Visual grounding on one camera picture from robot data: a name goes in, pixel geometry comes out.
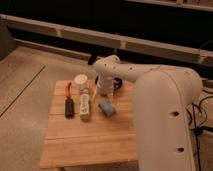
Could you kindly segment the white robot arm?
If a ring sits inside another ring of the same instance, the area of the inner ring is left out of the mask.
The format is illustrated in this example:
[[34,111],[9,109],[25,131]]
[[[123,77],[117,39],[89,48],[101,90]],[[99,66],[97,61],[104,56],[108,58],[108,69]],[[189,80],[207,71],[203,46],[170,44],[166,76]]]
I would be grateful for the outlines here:
[[187,67],[122,64],[111,55],[93,64],[97,89],[106,94],[114,78],[134,84],[133,122],[140,171],[196,171],[187,111],[201,94],[199,74]]

